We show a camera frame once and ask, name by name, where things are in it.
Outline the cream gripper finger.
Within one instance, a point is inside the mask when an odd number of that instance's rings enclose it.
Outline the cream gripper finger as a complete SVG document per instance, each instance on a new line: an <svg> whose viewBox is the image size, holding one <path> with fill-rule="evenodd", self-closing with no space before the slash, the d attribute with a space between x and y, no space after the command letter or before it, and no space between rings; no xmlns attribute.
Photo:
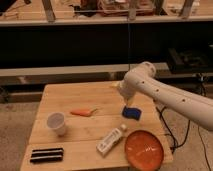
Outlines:
<svg viewBox="0 0 213 171"><path fill-rule="evenodd" d="M126 107L127 107L127 108L132 107L133 102L134 102L134 100L133 100L133 99L131 99L131 100L127 100L127 101L126 101Z"/></svg>

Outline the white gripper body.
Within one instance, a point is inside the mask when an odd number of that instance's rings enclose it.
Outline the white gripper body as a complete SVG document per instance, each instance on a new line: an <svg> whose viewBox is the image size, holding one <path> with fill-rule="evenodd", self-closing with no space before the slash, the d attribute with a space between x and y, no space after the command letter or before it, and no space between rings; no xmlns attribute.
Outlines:
<svg viewBox="0 0 213 171"><path fill-rule="evenodd" d="M131 100L136 93L136 91L125 81L121 81L118 83L117 90L125 101Z"/></svg>

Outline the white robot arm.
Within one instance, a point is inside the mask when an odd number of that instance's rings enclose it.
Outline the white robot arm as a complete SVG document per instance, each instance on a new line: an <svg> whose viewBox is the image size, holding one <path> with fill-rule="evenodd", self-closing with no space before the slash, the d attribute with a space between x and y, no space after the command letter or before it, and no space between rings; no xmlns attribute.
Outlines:
<svg viewBox="0 0 213 171"><path fill-rule="evenodd" d="M155 74L155 66L148 61L128 71L117 85L125 103L128 104L140 92L213 131L213 99L157 81Z"/></svg>

